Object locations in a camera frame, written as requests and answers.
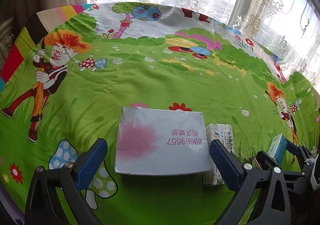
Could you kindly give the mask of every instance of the white glove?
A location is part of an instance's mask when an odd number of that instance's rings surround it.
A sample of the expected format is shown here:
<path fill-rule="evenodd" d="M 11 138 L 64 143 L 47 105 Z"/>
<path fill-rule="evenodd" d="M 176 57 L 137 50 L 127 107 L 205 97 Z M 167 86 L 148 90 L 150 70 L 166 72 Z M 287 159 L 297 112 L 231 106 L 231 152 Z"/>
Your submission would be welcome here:
<path fill-rule="evenodd" d="M 284 116 L 283 116 L 282 110 L 279 108 L 279 106 L 277 106 L 277 110 L 278 110 L 280 118 L 283 118 Z"/>
<path fill-rule="evenodd" d="M 50 78 L 47 73 L 36 71 L 36 82 L 47 83 L 49 80 Z"/>
<path fill-rule="evenodd" d="M 292 122 L 291 122 L 290 120 L 287 120 L 287 126 L 288 126 L 289 128 L 292 128 L 292 127 L 293 127 L 293 124 L 292 124 Z"/>
<path fill-rule="evenodd" d="M 36 58 L 39 60 L 40 58 L 44 58 L 44 55 L 45 55 L 45 49 L 40 49 L 36 54 Z"/>

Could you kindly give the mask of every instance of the orange hair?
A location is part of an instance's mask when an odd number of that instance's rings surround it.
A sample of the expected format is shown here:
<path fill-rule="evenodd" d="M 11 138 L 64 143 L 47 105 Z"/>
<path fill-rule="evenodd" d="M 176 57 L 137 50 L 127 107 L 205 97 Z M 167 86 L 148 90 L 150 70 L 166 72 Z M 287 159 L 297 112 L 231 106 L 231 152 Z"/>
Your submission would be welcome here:
<path fill-rule="evenodd" d="M 282 93 L 282 91 L 280 89 L 278 89 L 274 83 L 268 83 L 268 91 L 270 94 L 270 98 L 276 102 L 276 98 L 282 97 L 284 98 L 284 94 Z"/>
<path fill-rule="evenodd" d="M 50 33 L 44 38 L 44 43 L 49 46 L 60 44 L 80 54 L 91 49 L 91 45 L 82 41 L 82 36 L 71 30 L 60 29 L 57 32 Z"/>

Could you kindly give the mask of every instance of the cartoon clown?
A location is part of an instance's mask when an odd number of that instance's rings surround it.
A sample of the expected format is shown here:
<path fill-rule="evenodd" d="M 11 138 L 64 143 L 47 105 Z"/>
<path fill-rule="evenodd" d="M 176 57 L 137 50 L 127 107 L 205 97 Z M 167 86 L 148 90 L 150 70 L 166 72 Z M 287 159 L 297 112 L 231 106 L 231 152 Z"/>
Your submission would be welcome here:
<path fill-rule="evenodd" d="M 44 62 L 45 45 L 52 46 L 49 62 Z M 13 116 L 16 108 L 27 98 L 34 97 L 34 107 L 31 118 L 28 139 L 37 141 L 37 128 L 42 119 L 42 110 L 50 95 L 54 94 L 65 79 L 68 61 L 78 53 L 82 54 L 91 49 L 91 45 L 82 41 L 82 36 L 70 30 L 58 30 L 48 34 L 42 41 L 42 47 L 33 56 L 33 65 L 38 68 L 35 72 L 36 84 L 1 110 L 7 117 Z"/>
<path fill-rule="evenodd" d="M 268 91 L 265 91 L 266 94 L 269 95 L 270 99 L 273 101 L 273 103 L 276 105 L 279 117 L 286 121 L 287 126 L 292 131 L 292 138 L 293 143 L 296 145 L 299 145 L 299 140 L 297 136 L 297 128 L 294 123 L 293 117 L 291 116 L 291 113 L 289 112 L 289 109 L 287 107 L 287 104 L 284 99 L 284 94 L 280 89 L 278 89 L 274 83 L 268 83 Z"/>

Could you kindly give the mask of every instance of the cartoon face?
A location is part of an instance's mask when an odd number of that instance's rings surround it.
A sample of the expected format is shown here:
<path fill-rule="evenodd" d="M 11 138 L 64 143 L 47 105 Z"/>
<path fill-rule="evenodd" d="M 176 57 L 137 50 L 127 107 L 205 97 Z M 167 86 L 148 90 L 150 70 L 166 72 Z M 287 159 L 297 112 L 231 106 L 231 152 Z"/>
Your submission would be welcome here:
<path fill-rule="evenodd" d="M 77 52 L 73 49 L 69 49 L 68 47 L 60 44 L 55 44 L 52 48 L 50 63 L 53 66 L 65 65 L 76 54 Z"/>
<path fill-rule="evenodd" d="M 284 112 L 288 112 L 288 107 L 287 107 L 287 104 L 286 104 L 284 98 L 277 97 L 276 100 L 280 104 L 280 106 L 284 110 Z"/>

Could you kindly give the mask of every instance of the cardboard box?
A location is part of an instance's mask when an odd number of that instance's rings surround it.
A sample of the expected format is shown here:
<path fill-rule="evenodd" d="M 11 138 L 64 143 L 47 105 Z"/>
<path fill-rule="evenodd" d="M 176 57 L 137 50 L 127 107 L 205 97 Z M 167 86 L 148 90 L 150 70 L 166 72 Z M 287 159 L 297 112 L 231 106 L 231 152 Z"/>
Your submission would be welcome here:
<path fill-rule="evenodd" d="M 226 124 L 209 124 L 205 127 L 208 146 L 214 139 L 219 139 L 230 153 L 235 153 L 232 126 Z M 223 178 L 211 159 L 211 170 L 202 175 L 203 185 L 224 184 Z"/>
<path fill-rule="evenodd" d="M 282 164 L 284 153 L 287 149 L 287 141 L 283 134 L 279 134 L 273 138 L 267 154 L 273 158 L 279 165 Z"/>
<path fill-rule="evenodd" d="M 179 175 L 209 169 L 201 112 L 122 108 L 116 173 Z"/>

